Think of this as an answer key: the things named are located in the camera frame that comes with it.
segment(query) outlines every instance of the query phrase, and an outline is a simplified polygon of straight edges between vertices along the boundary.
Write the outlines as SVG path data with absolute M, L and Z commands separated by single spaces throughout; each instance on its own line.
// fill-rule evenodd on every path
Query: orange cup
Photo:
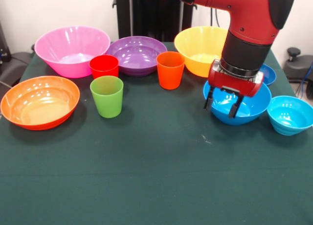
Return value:
M 167 90 L 178 88 L 184 71 L 185 59 L 178 52 L 166 51 L 159 54 L 156 61 L 160 86 Z

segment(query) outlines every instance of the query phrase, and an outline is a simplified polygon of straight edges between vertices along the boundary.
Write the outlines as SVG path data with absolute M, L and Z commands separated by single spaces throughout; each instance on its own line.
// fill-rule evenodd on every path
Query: plastic cup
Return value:
M 94 79 L 101 76 L 118 77 L 118 59 L 112 55 L 100 55 L 93 58 L 89 66 Z
M 167 90 L 178 88 L 185 66 L 185 59 L 178 52 L 167 51 L 159 54 L 156 61 L 160 86 Z
M 100 116 L 113 118 L 122 111 L 123 81 L 115 76 L 94 79 L 90 90 Z

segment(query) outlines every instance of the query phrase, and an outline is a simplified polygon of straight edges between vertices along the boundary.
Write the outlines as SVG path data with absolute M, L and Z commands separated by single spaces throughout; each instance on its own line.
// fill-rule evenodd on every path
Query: pink bowl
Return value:
M 110 43 L 100 29 L 70 26 L 44 34 L 35 43 L 35 52 L 59 75 L 79 78 L 91 75 L 90 60 L 105 54 Z

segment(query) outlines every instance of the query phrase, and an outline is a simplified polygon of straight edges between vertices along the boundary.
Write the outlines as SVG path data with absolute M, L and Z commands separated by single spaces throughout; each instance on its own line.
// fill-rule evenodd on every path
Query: blue bowl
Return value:
M 263 82 L 265 83 L 265 85 L 269 86 L 276 81 L 277 78 L 276 72 L 270 66 L 262 65 L 260 71 L 264 73 Z
M 269 120 L 282 135 L 295 135 L 313 125 L 313 108 L 292 96 L 277 96 L 268 107 Z
M 203 87 L 204 98 L 207 98 L 210 85 L 208 82 Z M 267 108 L 272 99 L 269 88 L 264 83 L 254 97 L 245 97 L 241 103 L 235 118 L 229 118 L 231 106 L 236 103 L 238 97 L 226 91 L 215 89 L 213 92 L 212 113 L 223 123 L 231 126 L 239 126 L 257 119 Z

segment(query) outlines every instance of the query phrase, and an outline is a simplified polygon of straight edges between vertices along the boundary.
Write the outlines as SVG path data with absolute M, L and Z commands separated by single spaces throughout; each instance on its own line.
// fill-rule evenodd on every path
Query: small blue bowl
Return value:
M 260 71 L 264 73 L 263 82 L 265 83 L 265 85 L 269 86 L 276 81 L 277 78 L 276 72 L 270 66 L 262 65 Z
M 269 120 L 282 135 L 295 135 L 313 125 L 313 108 L 293 96 L 277 96 L 268 107 Z

